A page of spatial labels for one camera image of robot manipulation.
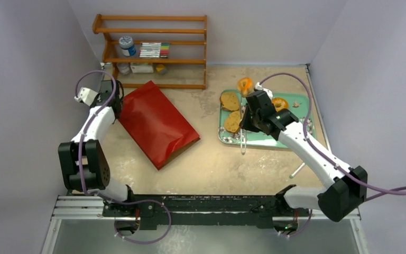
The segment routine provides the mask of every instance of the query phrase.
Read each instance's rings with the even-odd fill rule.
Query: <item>toasted bread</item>
[[[238,110],[229,114],[228,118],[223,123],[223,127],[225,127],[225,130],[228,132],[236,133],[240,129],[239,126],[240,123],[241,123],[241,112]]]
[[[228,111],[236,111],[241,107],[235,92],[222,93],[220,95],[220,103],[222,104],[222,109]]]

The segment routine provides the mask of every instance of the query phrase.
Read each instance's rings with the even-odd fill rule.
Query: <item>glass panel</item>
[[[305,232],[290,240],[254,226],[174,225],[164,239],[147,245],[114,237],[113,225],[112,220],[63,220],[53,253],[359,253],[349,220],[312,220]],[[165,229],[159,226],[130,237],[153,240]]]

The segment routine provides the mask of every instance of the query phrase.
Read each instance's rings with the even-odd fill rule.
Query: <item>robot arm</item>
[[[267,96],[270,99],[273,99],[273,92],[270,89],[262,87],[261,83],[257,82],[256,85],[254,85],[254,90],[255,91],[264,91],[267,93]]]
[[[248,107],[241,121],[241,128],[253,132],[264,132],[280,141],[295,152],[317,175],[322,188],[286,188],[284,199],[290,208],[310,208],[321,210],[333,221],[340,221],[365,201],[366,188],[353,182],[336,167],[362,182],[367,182],[367,173],[362,167],[355,169],[335,157],[311,136],[304,136],[303,124],[289,110],[276,111],[269,92],[256,89],[246,97]],[[324,155],[333,160],[333,166],[326,157],[317,153],[307,139]]]
[[[109,126],[119,118],[122,111],[122,98],[119,97],[118,89],[115,92],[115,97],[96,114],[104,102],[110,98],[112,91],[113,84],[111,80],[102,81],[99,92],[89,88],[82,88],[79,91],[75,100],[90,107],[88,119],[80,132],[73,137],[70,142],[60,144],[58,147],[58,155],[64,185],[67,189],[82,191],[77,161],[78,145],[85,126],[91,117],[95,115],[83,140],[84,156],[82,160],[84,161],[85,183],[89,193],[102,194],[111,199],[123,202],[129,200],[133,192],[127,185],[111,177],[108,162],[100,146],[100,142],[102,142]]]

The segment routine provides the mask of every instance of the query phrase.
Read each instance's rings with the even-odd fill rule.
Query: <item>cable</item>
[[[336,169],[340,170],[340,172],[342,172],[342,173],[343,173],[345,176],[347,176],[349,179],[351,179],[351,180],[354,181],[355,183],[357,183],[357,184],[359,184],[359,185],[362,185],[362,186],[364,186],[364,187],[366,187],[366,188],[368,188],[368,189],[372,189],[372,190],[374,190],[374,191],[380,192],[379,194],[376,194],[376,195],[373,195],[373,196],[371,196],[371,197],[368,197],[368,198],[365,200],[365,202],[370,201],[370,200],[373,200],[373,199],[378,198],[378,197],[381,197],[381,196],[386,195],[386,194],[391,194],[391,195],[406,195],[406,191],[405,191],[405,190],[406,190],[406,186],[387,190],[387,189],[382,189],[382,188],[379,188],[379,187],[375,187],[375,186],[372,186],[372,185],[369,185],[369,184],[367,184],[367,183],[365,183],[365,182],[360,181],[359,179],[355,178],[355,177],[352,176],[350,173],[348,173],[346,170],[342,169],[341,166],[337,165],[337,164],[336,164],[333,160],[331,160],[326,154],[324,154],[322,151],[320,151],[320,150],[312,143],[312,141],[310,140],[310,135],[307,134],[307,119],[309,118],[310,113],[312,112],[312,96],[310,95],[309,87],[306,85],[306,83],[304,83],[304,81],[302,81],[302,79],[299,78],[299,77],[297,77],[296,75],[293,75],[293,74],[288,73],[288,72],[279,72],[279,73],[272,74],[272,75],[270,75],[270,76],[264,78],[261,82],[259,82],[259,84],[262,85],[262,84],[263,84],[265,81],[267,81],[268,79],[270,79],[270,78],[272,78],[272,77],[274,77],[274,76],[279,76],[279,75],[287,75],[287,76],[290,76],[290,77],[295,78],[296,80],[298,80],[298,81],[304,86],[304,88],[305,88],[305,90],[306,90],[307,97],[309,98],[309,111],[307,112],[307,115],[306,115],[306,117],[304,118],[304,121],[303,121],[303,124],[302,124],[302,125],[303,125],[302,130],[303,130],[303,133],[304,133],[304,137],[306,137],[307,143],[315,150],[315,152],[317,152],[319,155],[321,155],[323,158],[325,158],[329,163],[331,163]],[[310,221],[310,217],[309,217],[309,219],[306,221],[306,223],[304,224],[304,226],[303,226],[300,230],[298,230],[297,232],[295,232],[294,234],[292,234],[292,236],[295,236],[295,235],[299,234],[302,230],[304,230],[304,229],[306,228],[307,224],[309,223],[309,221]]]
[[[309,210],[308,216],[309,217],[307,218],[304,225],[300,229],[297,229],[295,233],[288,235],[288,237],[295,237],[295,236],[299,235],[305,228],[307,228],[307,225],[309,225],[310,219],[312,218],[312,209]]]
[[[122,83],[121,83],[121,82],[119,82],[119,86],[121,87],[121,90],[122,90],[122,97],[121,97],[121,101],[123,101],[123,100],[124,100],[124,97],[125,97],[125,91],[124,91],[124,87],[122,86]]]
[[[83,171],[83,161],[82,161],[82,156],[81,156],[81,155],[82,155],[82,151],[83,151],[83,141],[84,141],[84,139],[85,139],[86,132],[88,131],[89,127],[91,126],[91,123],[92,123],[92,121],[94,120],[94,118],[95,118],[95,117],[99,114],[99,112],[102,111],[102,110],[108,105],[108,103],[114,98],[114,96],[115,96],[115,94],[116,94],[116,89],[119,89],[119,86],[118,86],[118,84],[116,83],[116,80],[115,80],[115,78],[113,77],[113,75],[111,75],[110,73],[108,73],[108,72],[106,72],[106,71],[103,71],[103,70],[93,70],[93,71],[90,71],[90,72],[85,73],[85,74],[77,81],[77,83],[76,83],[76,89],[75,89],[75,90],[76,90],[76,96],[77,96],[77,97],[78,97],[78,93],[79,93],[79,90],[78,90],[78,85],[79,85],[79,83],[80,83],[81,80],[84,79],[86,76],[88,76],[88,75],[90,75],[90,74],[93,74],[93,73],[103,73],[103,74],[105,74],[105,75],[108,75],[108,76],[111,78],[111,81],[113,82],[113,91],[111,92],[110,97],[103,103],[103,105],[96,111],[96,113],[93,114],[93,115],[89,118],[89,120],[85,123],[85,126],[84,126],[84,128],[83,128],[83,131],[82,131],[81,134],[80,134],[80,141],[79,141],[79,144],[78,144],[78,168],[79,168],[79,171],[80,171],[81,189],[83,190],[83,193],[84,193],[85,195],[92,195],[92,194],[95,194],[95,193],[89,193],[89,192],[88,192],[88,189],[86,188],[85,176],[84,176],[84,171]],[[124,240],[126,240],[126,241],[134,242],[134,243],[138,243],[138,244],[150,244],[150,243],[158,242],[158,241],[160,241],[161,239],[163,239],[163,238],[167,235],[167,233],[169,233],[170,228],[172,227],[172,217],[171,217],[171,215],[170,215],[169,209],[167,209],[167,207],[164,206],[164,204],[160,203],[159,201],[156,201],[156,200],[153,200],[153,199],[145,199],[145,200],[140,200],[140,201],[135,201],[135,202],[121,202],[121,201],[118,201],[118,200],[113,200],[112,198],[107,197],[107,196],[105,196],[105,195],[102,195],[102,194],[100,194],[100,193],[97,193],[97,196],[99,196],[99,197],[101,197],[101,198],[103,198],[103,199],[106,199],[106,200],[108,200],[108,201],[111,201],[111,202],[114,202],[114,203],[117,203],[117,204],[121,204],[121,205],[136,205],[136,204],[141,204],[141,203],[146,203],[146,202],[152,202],[152,203],[159,204],[159,205],[161,205],[162,208],[164,208],[165,212],[167,213],[167,216],[169,217],[169,225],[168,225],[168,227],[167,227],[165,233],[164,233],[162,236],[160,236],[159,238],[157,238],[157,239],[155,239],[155,240],[152,240],[152,241],[137,241],[137,240],[133,240],[133,239],[130,239],[130,238],[126,238],[125,236],[121,235],[121,234],[118,232],[117,227],[116,227],[116,224],[115,224],[116,235],[118,235],[120,238],[122,238],[122,239],[124,239]]]

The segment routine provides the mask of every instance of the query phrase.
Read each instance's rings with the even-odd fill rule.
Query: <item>small box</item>
[[[167,72],[167,68],[165,67],[165,65],[157,65],[156,66],[156,71],[159,73],[159,74],[161,74],[161,75],[163,75],[163,74],[165,74],[166,72]]]
[[[153,64],[149,62],[133,62],[130,68],[133,73],[153,73]]]

